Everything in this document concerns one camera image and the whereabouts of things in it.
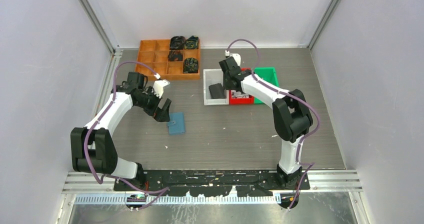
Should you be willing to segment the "blue leather card holder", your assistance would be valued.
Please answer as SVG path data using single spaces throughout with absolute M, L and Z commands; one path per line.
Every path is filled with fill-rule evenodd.
M 186 133 L 185 117 L 183 112 L 169 114 L 170 121 L 167 123 L 168 134 L 171 136 Z

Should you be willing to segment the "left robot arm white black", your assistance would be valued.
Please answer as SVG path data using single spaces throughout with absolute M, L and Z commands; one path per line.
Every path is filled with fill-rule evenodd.
M 155 74 L 155 78 L 151 86 L 146 86 L 143 74 L 130 72 L 126 81 L 112 89 L 100 112 L 84 127 L 75 127 L 71 131 L 71 162 L 74 171 L 126 179 L 126 184 L 135 191 L 145 186 L 143 166 L 120 158 L 112 137 L 124 115 L 133 107 L 141 108 L 157 122 L 170 121 L 171 100 L 166 99 L 163 106 L 159 106 L 170 82 L 162 79 L 159 74 Z

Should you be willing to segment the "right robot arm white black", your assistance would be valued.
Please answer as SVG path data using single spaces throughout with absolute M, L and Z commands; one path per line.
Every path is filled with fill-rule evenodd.
M 313 124 L 303 93 L 279 88 L 251 70 L 242 70 L 233 56 L 219 62 L 223 87 L 259 99 L 272 110 L 274 129 L 281 138 L 281 155 L 275 178 L 283 189 L 291 189 L 302 176 L 303 141 Z

